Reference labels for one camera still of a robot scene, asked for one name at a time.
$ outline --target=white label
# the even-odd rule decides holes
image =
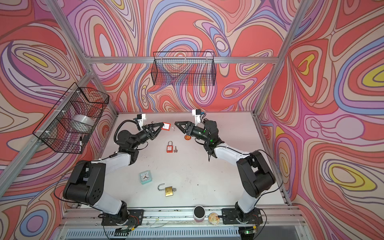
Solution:
[[[166,130],[168,130],[168,129],[169,129],[169,127],[170,127],[170,124],[169,124],[169,123],[164,123],[163,129],[166,129]]]

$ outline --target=teal clock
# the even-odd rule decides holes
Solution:
[[[152,176],[151,176],[151,172],[149,170],[140,173],[140,182],[141,182],[141,184],[146,184],[148,182],[152,182]]]

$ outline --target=white table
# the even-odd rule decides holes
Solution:
[[[113,141],[118,125],[123,120],[135,117],[136,114],[118,116],[102,158],[118,150],[118,145]],[[206,118],[217,122],[219,137],[228,145],[248,152],[264,149],[251,113],[208,113]],[[194,118],[191,113],[147,114],[144,124],[152,121],[171,123],[171,127],[175,127],[175,121],[194,122]],[[132,134],[138,132],[135,124],[130,122],[125,123],[123,129]],[[104,191],[125,201],[128,207],[233,206],[243,193],[237,167],[214,157],[208,162],[203,146],[197,144],[194,138],[185,140],[184,136],[178,128],[175,131],[162,130],[155,140],[148,140],[148,147],[140,150],[133,165],[106,175]],[[177,146],[178,153],[166,152],[168,141]],[[151,171],[153,180],[142,185],[139,173],[146,170]],[[165,197],[165,191],[157,190],[162,183],[165,184],[162,188],[172,186],[177,189],[173,196]],[[275,183],[269,191],[277,188]],[[284,204],[280,191],[264,195],[257,205],[276,204]]]

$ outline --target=wire basket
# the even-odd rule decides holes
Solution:
[[[212,51],[153,52],[153,85],[214,86],[214,56]]]
[[[62,98],[71,92],[69,91],[71,88],[72,86],[63,94]],[[44,117],[33,134],[55,152],[81,154],[108,102],[108,94],[94,88],[77,86],[69,101],[48,127],[43,131],[36,130],[46,118]]]

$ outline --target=patterned wallpaper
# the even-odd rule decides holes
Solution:
[[[1,1],[0,23],[1,174],[84,69],[43,0]],[[55,183],[77,160],[96,156],[110,126],[106,109],[82,155],[38,149],[0,198],[0,240],[51,236],[65,207],[52,195]]]
[[[154,51],[214,51],[216,56],[276,56],[296,1],[60,2],[90,56],[152,56]],[[271,69],[219,64],[216,86],[153,86],[151,64],[97,64],[120,112],[250,111]]]
[[[384,239],[384,2],[315,0],[259,119],[315,239]]]

